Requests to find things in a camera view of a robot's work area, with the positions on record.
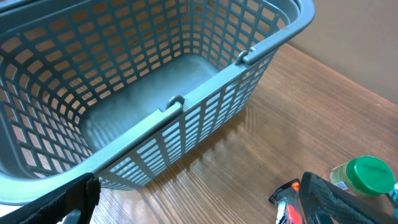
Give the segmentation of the green lid jar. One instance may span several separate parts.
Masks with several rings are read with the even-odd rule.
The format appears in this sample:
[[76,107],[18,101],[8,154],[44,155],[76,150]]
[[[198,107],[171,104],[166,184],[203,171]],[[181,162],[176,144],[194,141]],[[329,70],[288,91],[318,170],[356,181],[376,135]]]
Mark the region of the green lid jar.
[[374,156],[360,156],[330,172],[330,182],[355,197],[375,197],[394,189],[392,169]]

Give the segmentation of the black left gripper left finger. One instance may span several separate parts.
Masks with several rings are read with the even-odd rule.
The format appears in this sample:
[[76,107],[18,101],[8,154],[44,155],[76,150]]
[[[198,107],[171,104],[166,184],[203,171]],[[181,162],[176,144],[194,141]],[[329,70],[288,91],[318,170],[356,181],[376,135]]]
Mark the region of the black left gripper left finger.
[[64,223],[89,224],[99,204],[99,178],[86,173],[48,194],[1,217],[1,223]]

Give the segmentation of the blue mouthwash bottle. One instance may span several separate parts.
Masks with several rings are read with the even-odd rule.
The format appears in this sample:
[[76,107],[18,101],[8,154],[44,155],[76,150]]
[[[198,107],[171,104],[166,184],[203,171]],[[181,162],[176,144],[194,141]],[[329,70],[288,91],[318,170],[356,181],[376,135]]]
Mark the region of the blue mouthwash bottle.
[[394,207],[394,217],[398,219],[398,183],[394,184],[394,188],[387,193],[387,196]]

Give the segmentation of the black red snack packet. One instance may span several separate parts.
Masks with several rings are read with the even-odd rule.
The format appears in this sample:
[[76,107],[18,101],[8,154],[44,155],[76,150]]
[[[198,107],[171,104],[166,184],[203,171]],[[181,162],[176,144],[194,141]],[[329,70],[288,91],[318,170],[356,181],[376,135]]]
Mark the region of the black red snack packet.
[[299,179],[294,179],[281,185],[269,197],[268,201],[277,205],[276,224],[303,224],[298,205],[299,188]]

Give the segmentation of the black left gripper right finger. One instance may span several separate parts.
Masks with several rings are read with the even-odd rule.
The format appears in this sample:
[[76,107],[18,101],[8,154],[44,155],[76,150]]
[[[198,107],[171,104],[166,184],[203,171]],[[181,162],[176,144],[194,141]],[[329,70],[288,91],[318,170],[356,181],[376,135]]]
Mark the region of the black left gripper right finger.
[[312,172],[302,176],[299,190],[305,221],[316,223],[397,223],[397,219],[329,183]]

